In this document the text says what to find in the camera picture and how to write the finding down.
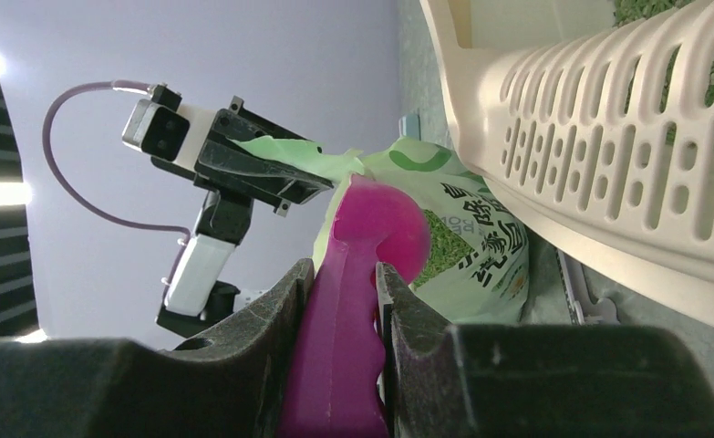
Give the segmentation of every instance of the green artificial grass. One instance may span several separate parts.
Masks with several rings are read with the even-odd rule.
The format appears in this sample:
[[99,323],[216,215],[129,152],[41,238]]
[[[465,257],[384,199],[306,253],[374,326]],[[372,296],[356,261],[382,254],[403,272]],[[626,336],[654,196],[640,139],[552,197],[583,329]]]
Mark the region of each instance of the green artificial grass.
[[452,232],[436,214],[424,210],[424,216],[431,231],[431,253],[424,270],[413,281],[415,288],[423,286],[472,252],[472,247],[461,236]]
[[[632,23],[641,18],[650,18],[656,16],[662,12],[667,11],[673,7],[684,7],[692,3],[693,0],[615,0],[615,19],[616,26],[624,26],[628,23]],[[670,60],[668,61],[666,68],[666,78],[663,85],[663,96],[660,100],[660,110],[663,111],[666,108],[667,96],[670,91],[671,76],[673,74],[673,67],[676,63],[676,57],[678,55],[678,49],[673,53]],[[631,82],[631,87],[628,88],[627,98],[626,98],[626,111],[630,103],[630,93],[632,91],[633,82]],[[711,64],[711,69],[709,72],[709,84],[706,89],[705,103],[707,107],[710,107],[714,103],[714,62]],[[673,146],[676,139],[676,127],[668,129],[666,134],[666,144]]]

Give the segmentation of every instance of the white plastic basket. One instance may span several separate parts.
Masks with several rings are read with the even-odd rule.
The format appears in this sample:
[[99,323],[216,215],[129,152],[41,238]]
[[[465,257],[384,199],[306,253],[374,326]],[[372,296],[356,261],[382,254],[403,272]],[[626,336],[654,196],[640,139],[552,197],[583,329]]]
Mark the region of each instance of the white plastic basket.
[[714,326],[714,1],[514,50],[471,48],[477,1],[421,0],[462,162],[552,244]]

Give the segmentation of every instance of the pink plastic scraper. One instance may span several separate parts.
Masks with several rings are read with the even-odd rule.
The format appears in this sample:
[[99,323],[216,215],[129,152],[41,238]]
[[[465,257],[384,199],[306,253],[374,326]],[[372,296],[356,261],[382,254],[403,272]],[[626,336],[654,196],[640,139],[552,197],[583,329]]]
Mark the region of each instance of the pink plastic scraper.
[[429,256],[423,212],[403,192],[354,175],[305,308],[276,436],[388,437],[376,382],[386,352],[374,322],[378,261],[411,282]]

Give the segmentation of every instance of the purple wall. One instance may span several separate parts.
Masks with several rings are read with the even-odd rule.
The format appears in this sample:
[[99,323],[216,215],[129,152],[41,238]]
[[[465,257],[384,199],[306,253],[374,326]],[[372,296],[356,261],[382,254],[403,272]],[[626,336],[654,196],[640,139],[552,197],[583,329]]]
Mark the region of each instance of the purple wall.
[[[153,319],[178,236],[103,222],[57,186],[39,136],[58,93],[93,80],[164,81],[208,108],[239,95],[248,109],[329,152],[378,151],[397,137],[396,7],[389,0],[0,0],[7,64],[1,80],[34,192],[32,260],[48,335],[132,337],[155,347],[177,342]],[[120,143],[137,98],[106,92],[68,103],[54,129],[57,160],[107,211],[191,226],[202,192]],[[310,256],[327,202],[321,196],[285,219],[257,205],[221,279],[271,286],[296,259]]]

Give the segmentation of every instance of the seaweed image on bag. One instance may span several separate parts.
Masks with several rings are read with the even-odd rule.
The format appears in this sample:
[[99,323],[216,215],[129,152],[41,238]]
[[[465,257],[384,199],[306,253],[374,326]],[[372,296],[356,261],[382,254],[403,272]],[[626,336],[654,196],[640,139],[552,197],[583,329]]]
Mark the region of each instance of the seaweed image on bag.
[[424,215],[431,232],[431,253],[424,270],[413,281],[414,288],[424,286],[472,252],[470,244],[450,230],[434,212],[424,210]]

